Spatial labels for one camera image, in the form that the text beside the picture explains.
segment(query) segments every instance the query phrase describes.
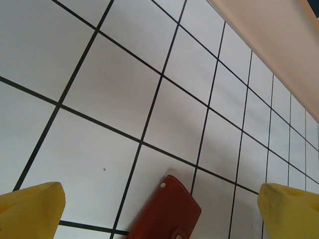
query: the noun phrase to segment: red leather wallet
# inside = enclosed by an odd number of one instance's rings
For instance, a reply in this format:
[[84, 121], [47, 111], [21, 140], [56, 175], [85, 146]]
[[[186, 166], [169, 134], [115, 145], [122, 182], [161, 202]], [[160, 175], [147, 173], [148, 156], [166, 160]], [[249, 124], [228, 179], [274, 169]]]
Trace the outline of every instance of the red leather wallet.
[[174, 176], [168, 175], [127, 239], [189, 239], [201, 208]]

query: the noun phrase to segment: yellow object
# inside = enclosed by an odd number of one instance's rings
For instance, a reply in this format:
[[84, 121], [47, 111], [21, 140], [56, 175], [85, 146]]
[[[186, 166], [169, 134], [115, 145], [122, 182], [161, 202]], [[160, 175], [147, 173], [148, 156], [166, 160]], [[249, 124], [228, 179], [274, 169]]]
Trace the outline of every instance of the yellow object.
[[271, 239], [319, 239], [319, 195], [265, 183], [258, 207]]
[[64, 206], [58, 182], [0, 195], [0, 239], [52, 239]]

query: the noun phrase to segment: brown wallet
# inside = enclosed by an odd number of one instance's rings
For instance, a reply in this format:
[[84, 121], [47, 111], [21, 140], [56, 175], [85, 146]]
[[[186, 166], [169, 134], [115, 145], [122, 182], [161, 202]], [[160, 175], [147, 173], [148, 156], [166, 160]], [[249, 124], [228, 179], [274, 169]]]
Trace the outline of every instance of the brown wallet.
[[201, 208], [174, 176], [168, 175], [127, 239], [189, 239]]

